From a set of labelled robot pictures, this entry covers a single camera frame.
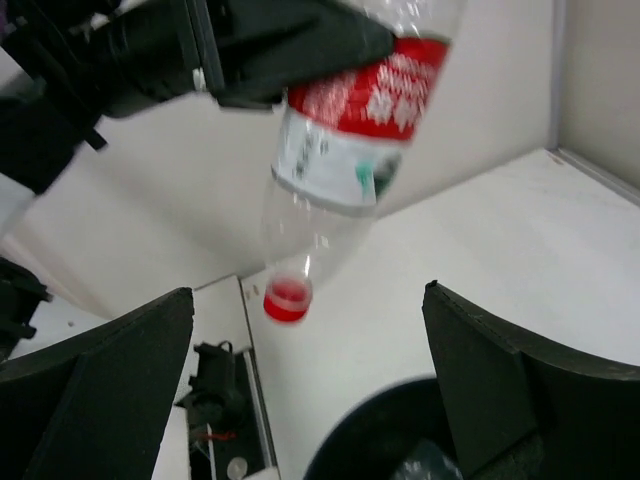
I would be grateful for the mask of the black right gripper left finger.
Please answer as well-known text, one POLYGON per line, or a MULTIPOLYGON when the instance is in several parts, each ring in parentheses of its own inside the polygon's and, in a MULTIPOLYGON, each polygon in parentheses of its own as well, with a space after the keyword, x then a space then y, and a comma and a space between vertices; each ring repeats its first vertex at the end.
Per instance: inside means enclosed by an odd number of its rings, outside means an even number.
POLYGON ((4 479, 148 479, 193 330, 171 291, 1 366, 4 479))

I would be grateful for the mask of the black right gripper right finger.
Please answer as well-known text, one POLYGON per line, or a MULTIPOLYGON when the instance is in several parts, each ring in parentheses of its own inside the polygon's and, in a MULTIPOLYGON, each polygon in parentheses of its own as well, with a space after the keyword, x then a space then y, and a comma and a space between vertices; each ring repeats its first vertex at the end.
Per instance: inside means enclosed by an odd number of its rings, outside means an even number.
POLYGON ((436 281, 423 317, 465 478, 638 478, 638 367, 545 338, 436 281))

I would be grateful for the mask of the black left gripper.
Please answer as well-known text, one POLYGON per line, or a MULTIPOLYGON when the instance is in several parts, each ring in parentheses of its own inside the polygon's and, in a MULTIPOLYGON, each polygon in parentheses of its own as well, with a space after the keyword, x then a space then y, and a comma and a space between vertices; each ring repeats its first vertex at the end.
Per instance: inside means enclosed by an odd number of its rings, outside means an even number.
POLYGON ((268 109, 368 66, 394 34, 341 1, 12 1, 9 54, 72 118, 124 118, 191 92, 268 109))

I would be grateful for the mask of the clear bottle red label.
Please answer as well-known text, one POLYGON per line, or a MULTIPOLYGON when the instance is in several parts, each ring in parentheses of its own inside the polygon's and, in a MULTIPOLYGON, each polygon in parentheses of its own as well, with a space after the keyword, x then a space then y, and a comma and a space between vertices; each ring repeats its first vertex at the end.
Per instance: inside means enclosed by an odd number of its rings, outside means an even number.
POLYGON ((263 308, 302 320, 361 244, 423 118, 465 3, 358 1, 393 35, 369 66, 291 89, 262 213, 263 308))

